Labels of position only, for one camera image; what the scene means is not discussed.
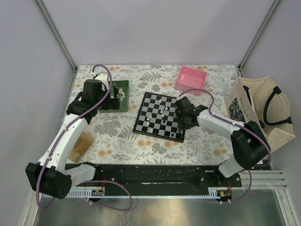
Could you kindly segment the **black white chess board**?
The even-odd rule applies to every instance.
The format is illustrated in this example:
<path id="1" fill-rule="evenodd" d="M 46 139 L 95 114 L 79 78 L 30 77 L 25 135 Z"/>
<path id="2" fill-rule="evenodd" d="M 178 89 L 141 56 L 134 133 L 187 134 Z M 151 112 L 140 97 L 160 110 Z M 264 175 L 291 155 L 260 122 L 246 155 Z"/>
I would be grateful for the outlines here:
<path id="1" fill-rule="evenodd" d="M 145 92 L 133 132 L 183 143 L 185 130 L 178 128 L 175 103 L 175 97 Z"/>

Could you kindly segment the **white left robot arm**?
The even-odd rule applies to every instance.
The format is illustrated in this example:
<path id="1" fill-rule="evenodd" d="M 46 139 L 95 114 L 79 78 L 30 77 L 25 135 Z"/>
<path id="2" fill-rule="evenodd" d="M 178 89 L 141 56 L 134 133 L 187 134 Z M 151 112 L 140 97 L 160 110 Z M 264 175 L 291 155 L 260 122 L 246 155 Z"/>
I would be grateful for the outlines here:
<path id="1" fill-rule="evenodd" d="M 83 91 L 69 104 L 63 125 L 45 154 L 37 163 L 29 163 L 25 173 L 36 194 L 64 199 L 70 189 L 83 182 L 97 186 L 102 175 L 91 164 L 66 169 L 65 165 L 79 136 L 98 113 L 100 107 L 110 107 L 111 82 L 88 79 Z"/>

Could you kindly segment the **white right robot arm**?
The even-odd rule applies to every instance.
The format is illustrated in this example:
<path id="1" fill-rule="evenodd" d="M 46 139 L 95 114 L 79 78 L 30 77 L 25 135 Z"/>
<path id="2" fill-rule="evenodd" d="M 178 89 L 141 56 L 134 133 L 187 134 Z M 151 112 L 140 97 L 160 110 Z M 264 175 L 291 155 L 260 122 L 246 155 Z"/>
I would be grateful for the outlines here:
<path id="1" fill-rule="evenodd" d="M 269 144 L 256 122 L 228 119 L 213 113 L 211 107 L 195 106 L 187 97 L 177 100 L 175 104 L 179 129 L 207 128 L 231 141 L 233 156 L 221 163 L 219 172 L 214 174 L 217 185 L 227 185 L 234 174 L 250 170 L 263 158 L 271 156 Z"/>

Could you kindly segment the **green plastic tray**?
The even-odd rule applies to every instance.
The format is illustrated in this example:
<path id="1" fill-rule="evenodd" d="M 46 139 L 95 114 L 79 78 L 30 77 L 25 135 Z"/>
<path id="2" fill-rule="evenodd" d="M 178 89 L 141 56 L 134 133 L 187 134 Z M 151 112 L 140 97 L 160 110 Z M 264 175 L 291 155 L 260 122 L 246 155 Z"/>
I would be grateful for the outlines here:
<path id="1" fill-rule="evenodd" d="M 129 80 L 115 80 L 110 93 L 100 104 L 100 113 L 126 113 L 129 103 Z"/>

